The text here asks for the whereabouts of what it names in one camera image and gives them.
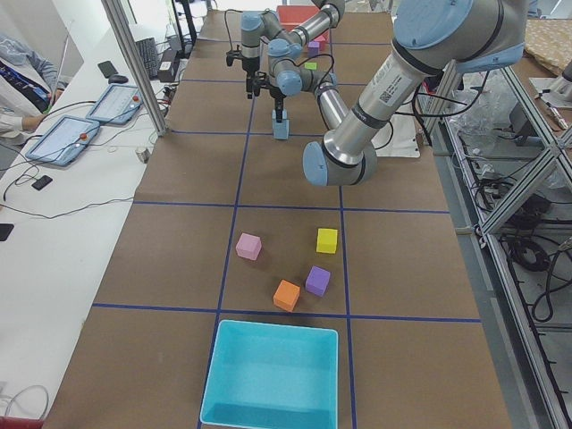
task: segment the yellow cube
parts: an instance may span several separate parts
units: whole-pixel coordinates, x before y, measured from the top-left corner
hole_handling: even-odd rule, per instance
[[[338,230],[318,228],[318,242],[315,251],[318,253],[336,253],[338,247]]]

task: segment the person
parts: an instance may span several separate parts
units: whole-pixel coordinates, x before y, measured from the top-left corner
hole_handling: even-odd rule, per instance
[[[57,69],[23,43],[0,33],[0,141],[22,144],[62,90]]]

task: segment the blue framed tablet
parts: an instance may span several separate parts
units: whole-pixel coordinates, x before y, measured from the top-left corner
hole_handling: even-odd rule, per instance
[[[123,125],[133,117],[142,104],[137,87],[112,83],[91,108],[86,118],[99,121],[102,125],[109,123]]]
[[[90,119],[62,116],[26,153],[42,164],[65,166],[74,161],[99,133],[100,124]]]

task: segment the blue bin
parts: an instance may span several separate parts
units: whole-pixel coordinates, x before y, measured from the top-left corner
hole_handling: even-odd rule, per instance
[[[337,429],[338,333],[223,320],[200,420],[248,429]]]

